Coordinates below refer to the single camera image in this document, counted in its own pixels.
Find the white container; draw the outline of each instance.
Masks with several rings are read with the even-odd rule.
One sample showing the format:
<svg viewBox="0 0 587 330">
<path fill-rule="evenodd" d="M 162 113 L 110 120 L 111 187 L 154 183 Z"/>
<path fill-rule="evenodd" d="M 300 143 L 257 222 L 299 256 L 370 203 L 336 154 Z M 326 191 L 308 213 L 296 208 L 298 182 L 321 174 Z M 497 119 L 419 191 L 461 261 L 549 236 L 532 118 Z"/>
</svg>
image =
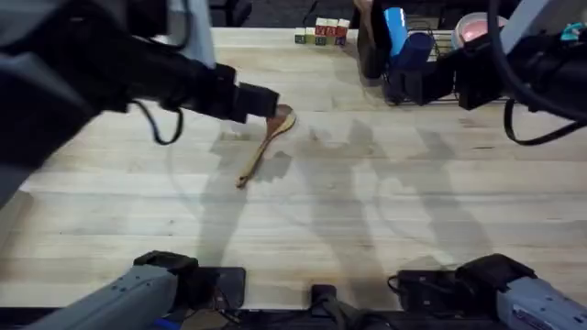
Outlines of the white container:
<svg viewBox="0 0 587 330">
<path fill-rule="evenodd" d="M 507 18 L 499 16 L 499 26 L 507 24 Z M 487 13 L 470 13 L 460 19 L 452 31 L 450 40 L 452 48 L 462 47 L 463 41 L 471 41 L 487 33 Z"/>
</svg>

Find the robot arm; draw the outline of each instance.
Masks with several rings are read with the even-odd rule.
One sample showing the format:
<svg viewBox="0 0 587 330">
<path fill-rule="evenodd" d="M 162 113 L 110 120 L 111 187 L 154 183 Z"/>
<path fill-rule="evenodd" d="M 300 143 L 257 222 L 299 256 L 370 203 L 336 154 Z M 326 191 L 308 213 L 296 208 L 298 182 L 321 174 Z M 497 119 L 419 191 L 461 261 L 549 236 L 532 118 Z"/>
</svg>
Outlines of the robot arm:
<svg viewBox="0 0 587 330">
<path fill-rule="evenodd" d="M 122 14 L 124 4 L 135 11 Z M 160 28 L 136 27 L 158 26 L 143 21 L 152 23 L 150 13 L 169 6 L 166 0 L 3 1 L 0 162 L 36 169 L 102 111 L 125 113 L 137 98 L 239 123 L 248 115 L 274 116 L 276 92 L 235 85 L 233 68 L 188 59 L 146 38 Z"/>
<path fill-rule="evenodd" d="M 117 280 L 27 330 L 144 330 L 167 313 L 207 303 L 212 291 L 195 258 L 153 251 Z"/>
</svg>

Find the spoon handle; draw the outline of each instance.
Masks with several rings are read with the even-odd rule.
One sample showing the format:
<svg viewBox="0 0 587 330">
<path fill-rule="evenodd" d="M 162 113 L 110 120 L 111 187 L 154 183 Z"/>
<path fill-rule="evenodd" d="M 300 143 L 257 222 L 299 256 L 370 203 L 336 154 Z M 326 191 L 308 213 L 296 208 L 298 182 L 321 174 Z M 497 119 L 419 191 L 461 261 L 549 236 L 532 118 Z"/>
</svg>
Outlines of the spoon handle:
<svg viewBox="0 0 587 330">
<path fill-rule="evenodd" d="M 259 165 L 260 159 L 263 156 L 263 153 L 265 152 L 265 150 L 267 150 L 267 147 L 269 146 L 270 142 L 271 142 L 271 137 L 266 138 L 260 144 L 259 148 L 257 148 L 257 152 L 255 152 L 253 157 L 247 163 L 247 166 L 245 167 L 245 169 L 241 172 L 240 176 L 238 177 L 237 188 L 242 189 L 245 187 L 245 185 L 247 185 L 247 182 L 255 173 L 255 170 L 257 169 L 257 167 Z"/>
</svg>

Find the red object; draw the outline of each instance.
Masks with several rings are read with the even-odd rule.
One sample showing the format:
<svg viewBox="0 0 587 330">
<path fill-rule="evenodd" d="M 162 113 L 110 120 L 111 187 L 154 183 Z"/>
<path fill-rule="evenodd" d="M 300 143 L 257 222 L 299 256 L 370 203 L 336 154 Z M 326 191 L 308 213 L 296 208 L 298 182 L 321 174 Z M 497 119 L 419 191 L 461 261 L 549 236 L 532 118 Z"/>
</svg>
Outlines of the red object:
<svg viewBox="0 0 587 330">
<path fill-rule="evenodd" d="M 346 37 L 348 31 L 346 27 L 337 27 L 337 37 Z"/>
<path fill-rule="evenodd" d="M 327 27 L 316 26 L 316 35 L 317 36 L 325 36 L 326 34 L 327 34 Z"/>
<path fill-rule="evenodd" d="M 337 27 L 327 27 L 327 36 L 335 37 L 337 35 Z"/>
</svg>

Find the wood grain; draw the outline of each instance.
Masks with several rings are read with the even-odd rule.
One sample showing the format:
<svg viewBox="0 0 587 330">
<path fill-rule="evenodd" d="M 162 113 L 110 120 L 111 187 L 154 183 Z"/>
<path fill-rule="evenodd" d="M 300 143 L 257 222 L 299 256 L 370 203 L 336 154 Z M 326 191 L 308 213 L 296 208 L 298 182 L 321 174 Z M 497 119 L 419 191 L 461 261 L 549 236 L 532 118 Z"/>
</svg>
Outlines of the wood grain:
<svg viewBox="0 0 587 330">
<path fill-rule="evenodd" d="M 518 147 L 502 104 L 385 104 L 345 49 L 295 45 L 292 30 L 215 29 L 218 61 L 271 87 L 298 116 L 247 190 L 234 178 L 265 134 L 186 115 L 152 143 L 138 109 L 104 114 L 23 187 L 34 198 L 0 254 L 0 305 L 60 306 L 153 249 L 248 271 L 246 307 L 306 304 L 336 284 L 361 307 L 394 307 L 386 277 L 501 252 L 587 303 L 587 135 Z M 175 116 L 156 111 L 163 132 Z M 524 137 L 558 127 L 516 112 Z"/>
</svg>

